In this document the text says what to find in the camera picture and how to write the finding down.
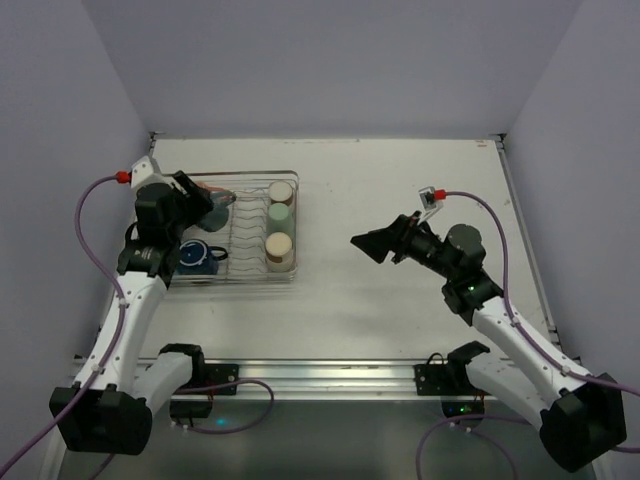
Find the grey teal mug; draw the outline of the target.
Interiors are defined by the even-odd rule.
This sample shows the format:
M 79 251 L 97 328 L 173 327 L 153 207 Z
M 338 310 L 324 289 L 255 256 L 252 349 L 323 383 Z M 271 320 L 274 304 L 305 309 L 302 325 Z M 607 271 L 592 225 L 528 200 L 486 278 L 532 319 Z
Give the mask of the grey teal mug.
M 202 217 L 197 226 L 206 232 L 213 233 L 221 230 L 230 217 L 230 207 L 236 201 L 236 194 L 229 190 L 212 191 L 210 200 L 213 208 Z

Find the dark blue mug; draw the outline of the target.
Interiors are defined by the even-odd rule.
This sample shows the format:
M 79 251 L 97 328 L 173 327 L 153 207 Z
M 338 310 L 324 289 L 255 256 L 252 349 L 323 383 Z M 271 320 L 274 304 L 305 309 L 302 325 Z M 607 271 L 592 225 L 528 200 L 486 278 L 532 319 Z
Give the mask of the dark blue mug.
M 228 258 L 228 251 L 221 246 L 210 246 L 200 239 L 190 239 L 179 247 L 179 275 L 216 275 L 220 263 Z

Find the pink patterned mug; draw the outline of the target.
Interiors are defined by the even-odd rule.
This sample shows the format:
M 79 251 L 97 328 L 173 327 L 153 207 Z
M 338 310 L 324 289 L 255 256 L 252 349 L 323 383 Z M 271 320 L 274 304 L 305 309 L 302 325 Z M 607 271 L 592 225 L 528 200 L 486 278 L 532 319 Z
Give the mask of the pink patterned mug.
M 212 186 L 212 185 L 206 184 L 205 182 L 200 182 L 200 181 L 196 182 L 196 185 L 204 190 L 207 190 L 208 192 L 213 192 L 213 193 L 223 192 L 227 190 L 224 187 Z

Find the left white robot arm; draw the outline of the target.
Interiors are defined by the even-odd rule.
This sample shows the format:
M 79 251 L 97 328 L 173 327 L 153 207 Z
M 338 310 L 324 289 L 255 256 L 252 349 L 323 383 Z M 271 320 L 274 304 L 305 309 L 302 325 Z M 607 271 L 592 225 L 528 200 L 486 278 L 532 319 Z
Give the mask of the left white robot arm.
M 181 386 L 203 376 L 197 345 L 167 345 L 144 373 L 137 368 L 150 322 L 178 267 L 182 236 L 213 209 L 209 192 L 182 171 L 133 188 L 135 221 L 108 274 L 115 288 L 111 306 L 72 385 L 56 388 L 49 401 L 74 452 L 140 454 L 158 411 Z

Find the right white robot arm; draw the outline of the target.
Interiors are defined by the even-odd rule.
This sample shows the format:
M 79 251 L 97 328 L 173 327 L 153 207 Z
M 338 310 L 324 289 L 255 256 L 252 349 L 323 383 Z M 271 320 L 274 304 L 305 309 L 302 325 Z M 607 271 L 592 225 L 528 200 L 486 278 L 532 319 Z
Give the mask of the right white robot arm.
M 452 313 L 513 363 L 480 346 L 462 362 L 464 377 L 527 420 L 562 469 L 575 472 L 626 440 L 619 384 L 567 357 L 515 310 L 483 268 L 486 251 L 474 227 L 457 224 L 440 238 L 418 215 L 400 215 L 351 243 L 376 263 L 411 259 L 444 278 Z

